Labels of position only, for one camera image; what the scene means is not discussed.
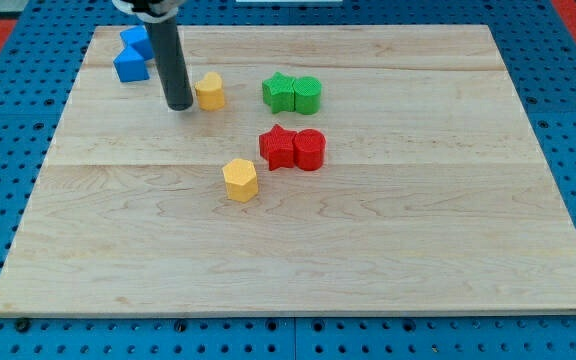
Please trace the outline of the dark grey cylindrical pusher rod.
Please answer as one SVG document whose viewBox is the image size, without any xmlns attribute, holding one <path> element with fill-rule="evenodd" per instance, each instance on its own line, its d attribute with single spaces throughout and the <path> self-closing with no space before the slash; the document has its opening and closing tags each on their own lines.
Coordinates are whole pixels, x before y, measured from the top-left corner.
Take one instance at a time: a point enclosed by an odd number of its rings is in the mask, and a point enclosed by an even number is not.
<svg viewBox="0 0 576 360">
<path fill-rule="evenodd" d="M 175 18 L 146 23 L 145 28 L 168 108 L 188 109 L 193 104 L 193 95 Z"/>
</svg>

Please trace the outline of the white and black rod mount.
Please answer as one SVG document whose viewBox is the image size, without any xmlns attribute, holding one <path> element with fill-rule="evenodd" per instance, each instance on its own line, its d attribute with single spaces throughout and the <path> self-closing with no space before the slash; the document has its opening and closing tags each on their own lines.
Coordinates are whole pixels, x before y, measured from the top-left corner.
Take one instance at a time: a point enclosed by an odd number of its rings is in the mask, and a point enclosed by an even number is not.
<svg viewBox="0 0 576 360">
<path fill-rule="evenodd" d="M 162 23 L 175 17 L 186 0 L 112 0 L 114 7 L 145 23 Z"/>
</svg>

